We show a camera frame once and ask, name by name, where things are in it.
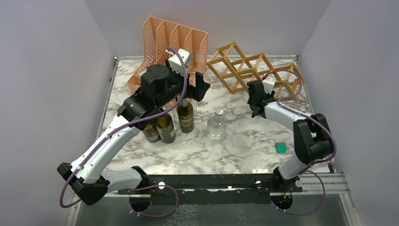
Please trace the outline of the round clear bottle with cap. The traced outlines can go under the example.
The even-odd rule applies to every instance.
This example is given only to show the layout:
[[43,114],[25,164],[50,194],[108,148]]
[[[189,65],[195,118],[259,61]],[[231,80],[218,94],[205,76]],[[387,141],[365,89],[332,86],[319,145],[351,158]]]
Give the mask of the round clear bottle with cap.
[[215,113],[207,121],[208,139],[212,142],[220,142],[224,139],[227,131],[228,120],[225,116],[224,109],[217,108]]

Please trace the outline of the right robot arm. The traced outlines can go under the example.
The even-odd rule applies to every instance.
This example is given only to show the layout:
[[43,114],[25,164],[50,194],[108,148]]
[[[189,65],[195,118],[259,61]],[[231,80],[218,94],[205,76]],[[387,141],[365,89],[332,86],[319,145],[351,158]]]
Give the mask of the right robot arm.
[[261,81],[247,83],[248,104],[252,116],[278,122],[293,132],[294,151],[288,160],[276,167],[271,185],[279,192],[290,186],[291,181],[305,172],[311,165],[329,161],[336,154],[336,143],[332,138],[327,120],[318,113],[300,113],[283,105],[274,98],[274,91],[267,93]]

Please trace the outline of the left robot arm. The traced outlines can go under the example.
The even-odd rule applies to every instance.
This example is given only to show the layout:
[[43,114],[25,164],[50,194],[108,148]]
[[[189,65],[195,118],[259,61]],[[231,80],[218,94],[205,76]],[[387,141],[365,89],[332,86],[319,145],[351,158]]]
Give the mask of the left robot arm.
[[189,75],[183,76],[169,65],[149,66],[141,76],[140,88],[119,107],[106,131],[81,157],[58,166],[57,171],[65,180],[60,206],[67,208],[63,198],[68,186],[86,205],[97,203],[108,192],[133,189],[140,194],[146,191],[148,181],[140,167],[111,172],[105,167],[129,140],[152,120],[167,113],[162,109],[167,103],[176,97],[200,102],[210,84],[199,72],[195,73],[195,80],[195,86],[190,85]]

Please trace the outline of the wooden wine rack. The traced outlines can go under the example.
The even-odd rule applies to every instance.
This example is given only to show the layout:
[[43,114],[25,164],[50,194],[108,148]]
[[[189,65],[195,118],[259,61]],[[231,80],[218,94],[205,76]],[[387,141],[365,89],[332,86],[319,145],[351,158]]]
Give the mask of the wooden wine rack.
[[276,79],[272,87],[275,97],[281,99],[283,90],[294,95],[304,82],[295,63],[275,67],[265,53],[246,56],[236,42],[217,48],[207,66],[231,94],[247,92],[249,81],[271,77]]

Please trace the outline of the dark wine bottle with label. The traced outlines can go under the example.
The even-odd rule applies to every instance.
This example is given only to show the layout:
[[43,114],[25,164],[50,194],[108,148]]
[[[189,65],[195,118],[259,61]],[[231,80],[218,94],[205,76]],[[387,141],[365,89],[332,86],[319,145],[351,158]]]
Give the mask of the dark wine bottle with label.
[[182,99],[177,107],[181,131],[190,133],[194,129],[194,108],[187,98]]

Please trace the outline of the tall clear glass bottle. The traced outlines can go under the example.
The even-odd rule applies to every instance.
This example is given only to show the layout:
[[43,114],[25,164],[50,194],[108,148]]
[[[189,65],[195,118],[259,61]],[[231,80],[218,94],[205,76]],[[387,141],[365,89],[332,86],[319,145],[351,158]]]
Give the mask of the tall clear glass bottle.
[[188,103],[188,107],[191,109],[194,114],[197,113],[197,101],[195,101],[194,99],[188,98],[187,99],[187,103]]

